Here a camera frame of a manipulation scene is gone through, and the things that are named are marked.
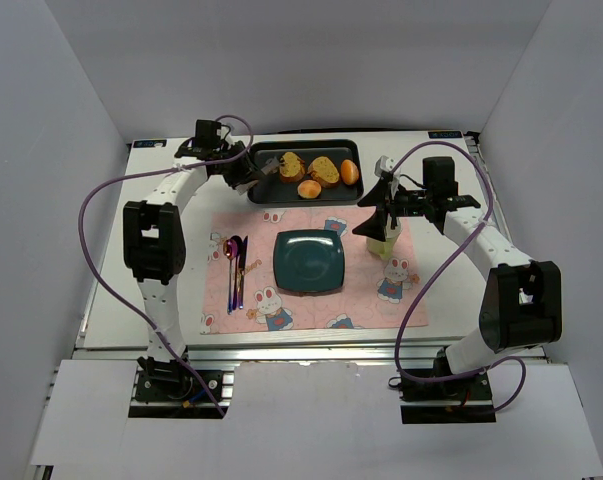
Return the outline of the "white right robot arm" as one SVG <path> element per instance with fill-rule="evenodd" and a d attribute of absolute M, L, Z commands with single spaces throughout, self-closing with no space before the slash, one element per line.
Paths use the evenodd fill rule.
<path fill-rule="evenodd" d="M 374 212 L 353 234 L 365 237 L 369 245 L 386 245 L 395 237 L 401 218 L 423 217 L 456 244 L 451 256 L 465 254 L 486 281 L 478 327 L 440 351 L 430 382 L 471 378 L 525 348 L 559 340 L 558 266 L 532 259 L 491 225 L 491 193 L 486 195 L 485 209 L 474 197 L 459 193 L 452 158 L 425 158 L 423 180 L 413 190 L 400 184 L 401 165 L 387 156 L 377 160 L 378 181 L 358 202 Z"/>

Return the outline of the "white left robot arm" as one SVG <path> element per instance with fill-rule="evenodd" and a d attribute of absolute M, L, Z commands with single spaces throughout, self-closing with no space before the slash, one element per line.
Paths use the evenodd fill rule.
<path fill-rule="evenodd" d="M 149 319 L 146 356 L 157 362 L 183 359 L 187 350 L 177 301 L 178 276 L 186 260 L 181 214 L 212 176 L 222 177 L 240 194 L 265 177 L 249 155 L 251 144 L 232 138 L 225 121 L 235 118 L 197 121 L 194 136 L 178 147 L 173 166 L 160 173 L 160 183 L 123 208 L 124 263 L 137 282 Z"/>

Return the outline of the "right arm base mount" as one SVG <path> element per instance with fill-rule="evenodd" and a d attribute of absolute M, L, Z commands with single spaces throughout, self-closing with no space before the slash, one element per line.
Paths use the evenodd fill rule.
<path fill-rule="evenodd" d="M 406 425 L 495 423 L 492 390 L 485 373 L 448 382 L 413 382 L 395 376 L 388 386 L 399 393 Z"/>

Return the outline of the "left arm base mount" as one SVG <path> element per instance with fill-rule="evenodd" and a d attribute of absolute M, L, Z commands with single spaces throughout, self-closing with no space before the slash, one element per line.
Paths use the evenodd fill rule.
<path fill-rule="evenodd" d="M 198 380 L 180 363 L 137 359 L 128 417 L 220 420 L 228 410 L 222 370 L 199 370 Z"/>

